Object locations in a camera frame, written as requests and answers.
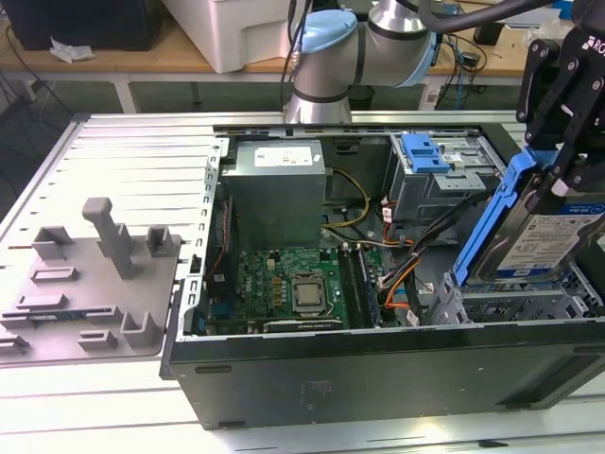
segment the white storage box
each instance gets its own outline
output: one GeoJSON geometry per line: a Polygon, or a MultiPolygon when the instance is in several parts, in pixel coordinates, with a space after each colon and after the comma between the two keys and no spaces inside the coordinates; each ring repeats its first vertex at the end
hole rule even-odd
{"type": "MultiPolygon", "coordinates": [[[[288,0],[163,0],[218,73],[286,57],[288,0]]],[[[298,0],[292,33],[303,12],[298,0]]]]}

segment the motherboard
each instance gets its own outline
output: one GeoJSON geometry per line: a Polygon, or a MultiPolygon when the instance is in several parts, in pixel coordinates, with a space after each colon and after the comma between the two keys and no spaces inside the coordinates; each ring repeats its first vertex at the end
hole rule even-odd
{"type": "Polygon", "coordinates": [[[349,329],[364,311],[371,327],[379,313],[373,286],[384,274],[375,248],[241,251],[234,304],[217,304],[213,312],[219,324],[249,321],[250,334],[261,325],[265,332],[302,330],[305,323],[349,329]]]}

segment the wooden table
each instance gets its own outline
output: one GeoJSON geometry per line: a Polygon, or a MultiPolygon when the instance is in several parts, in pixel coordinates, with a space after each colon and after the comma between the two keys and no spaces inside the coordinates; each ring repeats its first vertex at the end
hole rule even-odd
{"type": "MultiPolygon", "coordinates": [[[[474,4],[462,4],[465,11],[482,8],[474,4]]],[[[517,85],[523,76],[527,49],[521,44],[524,31],[504,28],[496,46],[484,46],[488,62],[475,78],[482,85],[517,85]]],[[[460,33],[472,40],[473,31],[460,33]]],[[[113,83],[125,113],[138,112],[136,99],[131,90],[132,82],[139,81],[186,81],[193,82],[194,97],[199,100],[197,82],[275,82],[279,81],[283,59],[259,61],[245,66],[241,71],[217,74],[210,63],[199,53],[181,28],[173,22],[166,22],[158,43],[148,52],[125,52],[97,50],[96,58],[67,64],[47,51],[25,51],[16,39],[13,41],[19,55],[44,80],[98,80],[113,83]]],[[[467,43],[460,42],[461,50],[477,52],[467,43]]],[[[454,70],[454,55],[448,46],[443,46],[437,64],[428,72],[422,84],[421,110],[433,110],[441,86],[450,78],[454,70]]],[[[32,75],[15,57],[9,48],[7,38],[0,34],[0,70],[11,80],[23,82],[27,97],[33,99],[28,89],[32,75]]]]}

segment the cpu socket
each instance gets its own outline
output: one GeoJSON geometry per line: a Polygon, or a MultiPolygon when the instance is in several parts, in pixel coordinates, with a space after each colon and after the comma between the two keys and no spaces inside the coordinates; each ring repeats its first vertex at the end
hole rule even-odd
{"type": "Polygon", "coordinates": [[[326,310],[323,274],[292,275],[292,310],[306,317],[316,317],[326,310]]]}

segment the hard drive label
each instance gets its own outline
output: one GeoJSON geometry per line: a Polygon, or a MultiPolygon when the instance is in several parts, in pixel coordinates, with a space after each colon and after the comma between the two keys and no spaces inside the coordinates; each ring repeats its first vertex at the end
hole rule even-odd
{"type": "Polygon", "coordinates": [[[534,216],[497,268],[506,277],[533,276],[549,272],[581,240],[579,231],[601,218],[602,208],[566,205],[570,216],[534,216]],[[598,214],[585,214],[595,211],[598,214]]]}

